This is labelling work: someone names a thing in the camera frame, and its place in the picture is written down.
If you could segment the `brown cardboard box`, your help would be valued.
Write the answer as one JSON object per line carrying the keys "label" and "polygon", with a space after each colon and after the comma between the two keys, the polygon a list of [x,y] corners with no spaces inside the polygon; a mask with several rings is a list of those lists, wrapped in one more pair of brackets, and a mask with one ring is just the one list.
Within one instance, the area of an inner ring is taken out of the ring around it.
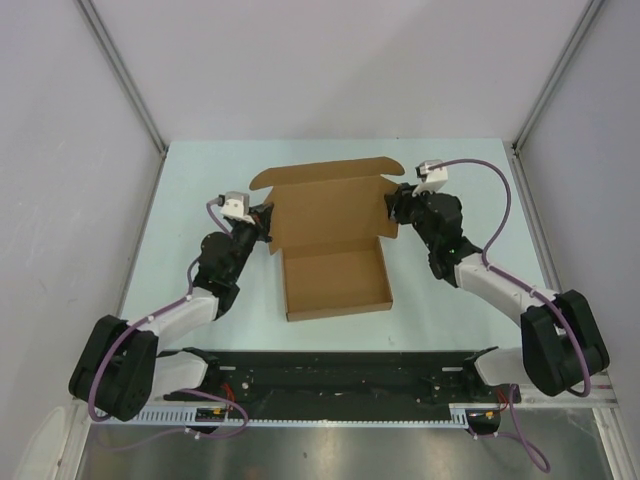
{"label": "brown cardboard box", "polygon": [[269,245],[281,255],[290,322],[386,311],[393,305],[381,246],[398,226],[385,197],[404,175],[381,156],[268,168],[250,183],[273,204]]}

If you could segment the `right aluminium side rail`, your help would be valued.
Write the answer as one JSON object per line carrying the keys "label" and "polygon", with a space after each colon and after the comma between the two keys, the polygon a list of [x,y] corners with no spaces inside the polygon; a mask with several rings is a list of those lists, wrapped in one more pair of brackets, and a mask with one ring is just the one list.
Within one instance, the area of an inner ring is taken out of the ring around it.
{"label": "right aluminium side rail", "polygon": [[535,203],[529,181],[526,177],[519,152],[510,142],[504,142],[503,146],[506,152],[507,160],[512,172],[514,184],[518,192],[527,226],[532,238],[538,263],[541,268],[542,276],[545,281],[545,285],[549,289],[553,289],[557,292],[562,292],[565,290],[565,288],[558,274],[558,270],[552,256],[550,244],[544,231],[543,222]]}

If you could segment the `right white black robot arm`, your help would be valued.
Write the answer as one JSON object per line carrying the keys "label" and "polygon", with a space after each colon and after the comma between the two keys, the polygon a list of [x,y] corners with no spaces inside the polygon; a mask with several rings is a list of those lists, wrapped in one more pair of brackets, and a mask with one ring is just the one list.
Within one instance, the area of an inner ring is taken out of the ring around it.
{"label": "right white black robot arm", "polygon": [[590,395],[592,376],[610,358],[583,294],[536,288],[491,263],[464,235],[455,196],[403,183],[385,203],[390,220],[412,226],[420,237],[436,279],[484,300],[520,329],[519,347],[491,347],[468,359],[461,388],[469,399],[484,401],[497,386],[523,383],[550,397]]}

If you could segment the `aluminium corner post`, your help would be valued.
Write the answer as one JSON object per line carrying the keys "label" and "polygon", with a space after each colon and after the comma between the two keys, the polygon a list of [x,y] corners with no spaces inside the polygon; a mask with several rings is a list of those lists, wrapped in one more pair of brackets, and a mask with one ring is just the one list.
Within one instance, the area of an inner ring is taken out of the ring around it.
{"label": "aluminium corner post", "polygon": [[525,146],[607,4],[606,0],[590,0],[586,3],[523,124],[511,141],[514,152],[519,153]]}
{"label": "aluminium corner post", "polygon": [[160,130],[139,90],[139,87],[127,67],[120,49],[111,35],[98,8],[95,3],[90,0],[74,0],[73,4],[77,8],[81,18],[94,38],[98,49],[112,71],[116,82],[121,88],[121,91],[129,103],[134,115],[140,122],[146,136],[150,140],[155,151],[162,159],[164,159],[168,151],[168,145],[163,139]]}

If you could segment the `right aluminium corner post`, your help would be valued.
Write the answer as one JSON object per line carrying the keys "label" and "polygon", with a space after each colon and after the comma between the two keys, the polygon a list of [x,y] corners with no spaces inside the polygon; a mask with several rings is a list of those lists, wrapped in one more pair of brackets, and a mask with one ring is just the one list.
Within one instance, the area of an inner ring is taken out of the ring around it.
{"label": "right aluminium corner post", "polygon": [[514,152],[519,153],[525,146],[607,4],[606,0],[590,0],[586,3],[523,124],[511,141]]}

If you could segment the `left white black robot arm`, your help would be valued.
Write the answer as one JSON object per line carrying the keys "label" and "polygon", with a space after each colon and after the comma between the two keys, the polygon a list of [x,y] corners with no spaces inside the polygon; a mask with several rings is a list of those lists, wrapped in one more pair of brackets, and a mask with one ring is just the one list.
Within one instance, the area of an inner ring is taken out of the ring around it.
{"label": "left white black robot arm", "polygon": [[185,293],[137,321],[100,318],[69,381],[70,394],[86,402],[92,420],[133,419],[148,401],[175,392],[207,400],[221,387],[214,358],[201,350],[167,347],[208,325],[233,306],[239,277],[259,242],[271,241],[271,202],[248,206],[243,195],[217,201],[227,230],[206,235],[186,272]]}

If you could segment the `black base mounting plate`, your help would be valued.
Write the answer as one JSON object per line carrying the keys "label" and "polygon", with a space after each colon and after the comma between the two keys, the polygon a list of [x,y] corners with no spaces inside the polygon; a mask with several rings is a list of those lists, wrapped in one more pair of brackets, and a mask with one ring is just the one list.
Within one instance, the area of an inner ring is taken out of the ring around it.
{"label": "black base mounting plate", "polygon": [[486,402],[511,384],[556,396],[583,379],[575,357],[535,348],[442,352],[250,352],[170,350],[150,357],[119,354],[116,366],[134,388],[178,400],[225,390],[241,403],[279,394],[413,396],[428,403]]}

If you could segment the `left aluminium corner post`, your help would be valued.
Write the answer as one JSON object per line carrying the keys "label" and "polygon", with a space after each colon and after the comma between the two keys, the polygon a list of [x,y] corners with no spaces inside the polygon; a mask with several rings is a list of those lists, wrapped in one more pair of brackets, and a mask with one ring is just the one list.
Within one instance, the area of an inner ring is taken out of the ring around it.
{"label": "left aluminium corner post", "polygon": [[127,67],[120,49],[111,35],[98,8],[95,3],[90,0],[74,0],[73,4],[77,8],[81,18],[94,38],[98,49],[112,71],[116,82],[121,88],[121,91],[129,103],[134,115],[140,122],[146,136],[150,140],[155,151],[162,159],[164,159],[168,151],[168,145],[163,139],[160,130],[139,90],[139,87]]}

